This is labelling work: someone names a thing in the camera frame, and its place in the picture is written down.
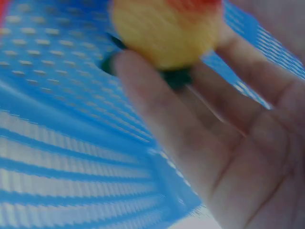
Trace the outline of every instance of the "blue plastic basket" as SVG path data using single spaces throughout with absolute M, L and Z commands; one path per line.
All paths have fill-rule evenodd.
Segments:
M 162 229 L 203 204 L 119 80 L 96 67 L 116 49 L 105 36 L 113 32 L 107 4 L 9 5 L 0 51 L 0 228 Z M 255 19 L 225 5 L 236 32 L 271 61 L 305 75 Z M 215 54 L 205 61 L 264 103 Z

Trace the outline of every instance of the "hole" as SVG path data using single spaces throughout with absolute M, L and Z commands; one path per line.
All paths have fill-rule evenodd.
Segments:
M 22 65 L 31 66 L 33 65 L 31 61 L 19 61 Z
M 18 54 L 15 51 L 7 50 L 3 51 L 8 56 L 17 56 Z
M 104 91 L 104 92 L 106 92 L 106 93 L 112 93 L 112 90 L 111 90 L 111 89 L 105 88 L 105 87 L 102 88 L 102 91 Z
M 71 42 L 71 41 L 60 40 L 59 43 L 64 46 L 70 46 L 70 47 L 73 46 L 73 42 Z
M 36 80 L 28 80 L 28 79 L 27 79 L 27 82 L 28 82 L 29 84 L 31 84 L 31 85 L 34 85 L 34 86 L 36 86 L 36 85 L 38 84 L 38 82 L 37 82 Z
M 181 172 L 179 172 L 178 170 L 176 170 L 176 173 L 178 176 L 180 176 L 181 178 L 184 178 L 183 174 Z
M 60 101 L 64 101 L 65 97 L 57 95 L 57 96 L 55 96 L 55 99 L 60 100 Z
M 56 56 L 60 56 L 60 57 L 62 57 L 64 55 L 64 53 L 62 51 L 51 50 L 50 53 L 54 54 Z
M 75 67 L 76 63 L 73 61 L 64 61 L 65 64 L 69 65 L 70 67 Z
M 32 10 L 29 4 L 19 4 L 17 9 L 21 12 L 30 12 Z
M 52 93 L 52 90 L 51 90 L 50 88 L 42 87 L 41 90 L 42 90 L 43 92 L 45 92 L 45 93 L 48 93 L 48 94 Z
M 57 10 L 54 6 L 47 6 L 45 8 L 46 12 L 49 13 L 49 14 L 56 14 L 57 13 Z
M 82 37 L 83 36 L 82 32 L 80 32 L 80 31 L 70 31 L 69 34 L 72 35 L 72 36 L 75 36 L 75 37 Z
M 21 28 L 21 31 L 27 35 L 34 35 L 36 33 L 34 28 Z
M 70 88 L 65 88 L 63 91 L 68 94 L 74 94 L 74 92 Z
M 78 72 L 81 76 L 84 76 L 84 77 L 92 77 L 92 75 L 91 75 L 89 72 L 84 72 L 84 71 L 81 71 L 81 70 L 77 70 L 77 72 Z
M 60 31 L 58 29 L 47 28 L 45 31 L 48 35 L 58 36 L 60 34 Z
M 39 56 L 41 54 L 38 50 L 27 50 L 27 53 L 33 56 Z
M 6 62 L 6 61 L 1 61 L 0 62 L 0 66 L 2 66 L 2 67 L 8 67 L 10 64 L 8 63 L 8 62 Z
M 107 48 L 106 48 L 106 52 L 112 52 L 113 51 L 113 47 L 112 46 L 108 46 Z
M 0 28 L 0 35 L 8 35 L 11 33 L 11 30 L 8 28 Z
M 20 76 L 20 77 L 25 76 L 24 72 L 22 72 L 22 71 L 12 71 L 12 72 L 13 72 L 15 75 Z
M 44 17 L 32 17 L 32 21 L 38 24 L 44 24 L 46 22 Z
M 82 46 L 86 47 L 87 49 L 94 49 L 96 48 L 96 46 L 92 43 L 88 43 L 88 42 L 83 42 L 81 43 Z
M 56 72 L 62 76 L 67 75 L 68 72 L 67 71 L 63 71 L 63 70 L 56 70 Z
M 86 109 L 79 109 L 79 111 L 80 111 L 80 112 L 83 112 L 83 113 L 85 113 L 85 114 L 88 114 L 88 113 L 89 113 L 89 111 L 86 110 Z
M 78 80 L 72 79 L 71 82 L 72 82 L 72 84 L 75 84 L 75 85 L 78 85 L 78 86 L 82 85 L 82 82 L 78 81 Z
M 7 16 L 5 20 L 9 23 L 18 23 L 21 21 L 21 17 L 19 16 Z
M 87 30 L 97 30 L 97 27 L 88 21 L 84 23 L 84 28 Z
M 72 54 L 80 58 L 84 58 L 86 56 L 86 54 L 84 54 L 83 52 L 72 52 Z
M 107 38 L 105 36 L 97 36 L 95 37 L 96 41 L 98 42 L 106 42 Z
M 81 10 L 79 8 L 75 7 L 69 7 L 68 12 L 71 13 L 74 16 L 80 16 L 81 15 Z
M 49 40 L 41 40 L 41 39 L 37 39 L 35 40 L 35 42 L 40 45 L 50 45 L 51 43 Z
M 71 22 L 68 18 L 57 18 L 56 20 L 62 26 L 69 26 Z
M 55 64 L 55 62 L 53 62 L 53 61 L 41 61 L 41 62 L 48 66 L 54 66 L 54 64 Z
M 103 59 L 103 55 L 100 53 L 95 53 L 94 56 L 96 56 L 97 59 L 102 60 Z
M 59 85 L 59 81 L 58 80 L 54 80 L 54 79 L 48 79 L 48 81 L 53 84 L 53 85 Z
M 70 104 L 68 104 L 68 106 L 76 107 L 76 104 L 70 103 Z
M 87 104 L 87 106 L 97 106 L 97 104 L 95 104 L 93 102 L 87 102 L 86 104 Z
M 13 41 L 13 44 L 16 44 L 16 45 L 26 45 L 27 44 L 27 42 L 22 39 L 14 39 L 12 41 Z
M 45 76 L 46 75 L 46 72 L 45 71 L 42 71 L 42 70 L 33 70 L 36 74 L 38 75 L 43 75 Z

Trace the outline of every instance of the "perforated plastic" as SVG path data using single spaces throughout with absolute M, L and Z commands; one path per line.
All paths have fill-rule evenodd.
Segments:
M 0 30 L 0 228 L 162 229 L 202 204 L 119 80 L 96 66 L 116 49 L 105 36 L 115 34 L 107 4 L 8 5 Z M 226 3 L 226 20 L 304 77 L 301 63 L 251 16 Z M 264 103 L 215 54 L 204 61 Z

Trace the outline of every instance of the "finger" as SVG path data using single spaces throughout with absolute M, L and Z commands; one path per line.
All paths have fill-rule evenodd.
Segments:
M 115 65 L 127 95 L 151 132 L 201 197 L 207 198 L 230 153 L 141 56 L 126 51 Z
M 264 56 L 227 26 L 217 53 L 273 107 L 295 123 L 294 131 L 304 136 L 305 82 L 268 62 Z
M 293 74 L 270 63 L 227 26 L 216 52 L 248 86 L 273 106 L 277 106 L 287 91 L 300 81 Z
M 197 64 L 192 72 L 194 88 L 231 125 L 247 135 L 265 108 L 242 95 L 213 69 Z
M 231 0 L 253 14 L 267 30 L 305 63 L 305 1 Z
M 211 110 L 203 97 L 191 86 L 177 92 L 181 101 L 192 111 L 194 116 L 208 129 L 228 150 L 233 150 L 243 138 L 233 126 Z

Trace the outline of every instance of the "palm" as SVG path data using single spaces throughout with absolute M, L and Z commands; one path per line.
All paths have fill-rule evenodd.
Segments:
M 305 20 L 296 16 L 303 16 L 304 1 L 233 1 L 305 62 Z M 227 27 L 216 52 L 271 110 L 202 63 L 193 69 L 192 86 L 178 92 L 136 53 L 120 55 L 116 69 L 151 131 L 224 229 L 303 228 L 305 81 L 269 63 Z

